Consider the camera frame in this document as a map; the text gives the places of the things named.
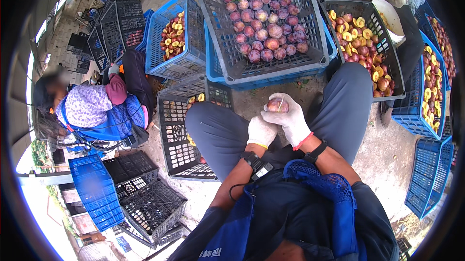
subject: blue plastic crate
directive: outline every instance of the blue plastic crate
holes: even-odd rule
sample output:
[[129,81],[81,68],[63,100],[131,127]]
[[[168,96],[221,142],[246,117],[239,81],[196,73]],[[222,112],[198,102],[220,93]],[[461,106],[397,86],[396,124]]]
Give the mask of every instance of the blue plastic crate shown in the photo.
[[[307,77],[311,75],[316,75],[325,71],[326,67],[321,67],[319,69],[312,69],[307,71],[296,72],[288,75],[276,76],[267,79],[247,82],[243,84],[232,84],[228,85],[225,83],[225,78],[223,76],[223,70],[218,61],[218,56],[216,54],[215,47],[213,46],[212,38],[210,37],[210,32],[204,21],[205,28],[205,44],[206,44],[206,76],[209,81],[224,84],[229,86],[234,90],[251,90],[261,87],[266,87],[273,84],[286,84],[293,82],[301,77]],[[326,35],[326,45],[328,47],[329,61],[333,60],[336,57],[338,50],[334,45],[333,40],[330,40],[331,36],[329,35],[328,28],[324,27]]]
[[431,137],[435,139],[440,139],[442,131],[444,128],[445,120],[445,82],[447,81],[447,74],[444,72],[444,60],[442,55],[438,52],[436,47],[431,43],[431,41],[426,37],[426,35],[420,31],[423,41],[431,47],[431,49],[436,53],[437,60],[440,64],[440,69],[442,73],[442,85],[441,92],[443,95],[443,101],[441,102],[441,111],[442,115],[440,118],[440,125],[438,133],[428,125],[425,119],[422,116],[422,107],[421,103],[423,102],[424,90],[425,90],[425,71],[423,69],[423,56],[420,57],[420,60],[417,63],[415,70],[412,72],[409,80],[405,83],[405,98],[397,101],[394,104],[394,109],[392,111],[392,119],[403,126],[405,129],[409,130],[412,134],[422,135],[426,137]]
[[417,142],[413,173],[405,205],[420,220],[441,199],[453,153],[452,136],[443,136],[441,140],[423,137]]
[[[185,11],[186,49],[176,57],[163,61],[160,49],[161,33],[179,12]],[[194,0],[171,0],[150,18],[146,50],[146,74],[173,80],[183,80],[204,73],[206,66],[204,17]]]
[[144,19],[146,21],[146,27],[145,27],[145,30],[144,30],[144,38],[142,39],[142,42],[137,45],[136,49],[137,51],[141,51],[141,52],[145,52],[146,48],[147,48],[147,38],[148,38],[148,28],[149,28],[149,22],[150,22],[150,18],[152,17],[152,15],[155,13],[154,10],[152,10],[151,8],[148,9],[145,13],[144,13]]
[[124,221],[113,180],[97,154],[69,159],[74,186],[101,231]]

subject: crate of whole plums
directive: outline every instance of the crate of whole plums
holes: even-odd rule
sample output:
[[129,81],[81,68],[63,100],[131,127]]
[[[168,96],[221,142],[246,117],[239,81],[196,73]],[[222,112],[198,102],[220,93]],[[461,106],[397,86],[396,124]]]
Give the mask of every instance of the crate of whole plums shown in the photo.
[[329,64],[316,0],[198,0],[226,84]]
[[405,98],[394,44],[371,2],[318,0],[339,49],[341,62],[358,62],[370,73],[373,101]]

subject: concrete floor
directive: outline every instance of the concrete floor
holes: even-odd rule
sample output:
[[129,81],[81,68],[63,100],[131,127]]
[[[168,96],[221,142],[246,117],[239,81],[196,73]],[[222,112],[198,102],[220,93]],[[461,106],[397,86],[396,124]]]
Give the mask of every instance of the concrete floor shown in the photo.
[[[144,11],[149,8],[157,10],[167,1],[169,0],[141,0]],[[302,105],[303,110],[307,110],[315,93],[322,91],[325,85],[326,79],[320,77],[310,78],[301,90],[291,83],[269,86],[253,93],[234,91],[235,111],[250,119],[259,113],[268,96],[277,91],[288,93]],[[411,177],[415,142],[419,137],[412,135],[394,121],[389,128],[384,129],[380,122],[379,110],[379,103],[372,105],[365,137],[353,167],[363,182],[375,192],[387,216],[393,222],[411,213],[410,209],[404,206],[404,200]],[[152,128],[148,143],[140,149],[160,167],[162,178],[189,199],[183,221],[193,229],[208,208],[220,183],[170,179],[165,168],[159,130],[156,128]]]

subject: glove on hand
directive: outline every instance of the glove on hand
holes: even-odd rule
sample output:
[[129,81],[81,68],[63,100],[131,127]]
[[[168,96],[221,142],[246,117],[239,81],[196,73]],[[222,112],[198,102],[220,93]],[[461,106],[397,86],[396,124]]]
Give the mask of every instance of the glove on hand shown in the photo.
[[301,142],[312,134],[307,123],[305,122],[302,107],[296,103],[290,95],[283,93],[274,93],[269,99],[283,98],[289,104],[288,113],[268,112],[265,105],[264,111],[261,112],[263,119],[269,123],[278,124],[283,127],[287,140],[293,146],[294,150],[299,149]]
[[265,122],[262,116],[258,115],[250,120],[248,130],[249,140],[247,144],[255,143],[268,149],[268,146],[270,146],[278,133],[278,126]]

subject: blue apron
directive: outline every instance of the blue apron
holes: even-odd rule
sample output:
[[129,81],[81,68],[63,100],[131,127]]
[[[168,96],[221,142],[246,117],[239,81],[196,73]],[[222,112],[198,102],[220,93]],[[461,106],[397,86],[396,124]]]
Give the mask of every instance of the blue apron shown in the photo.
[[[294,178],[311,186],[334,203],[332,248],[335,260],[366,260],[363,241],[355,236],[354,210],[357,203],[347,180],[337,174],[321,175],[317,168],[303,160],[289,161],[284,168],[284,179]],[[256,184],[244,187],[244,194],[229,213],[225,223],[209,241],[198,260],[215,257],[215,260],[243,260],[253,218],[253,189]]]

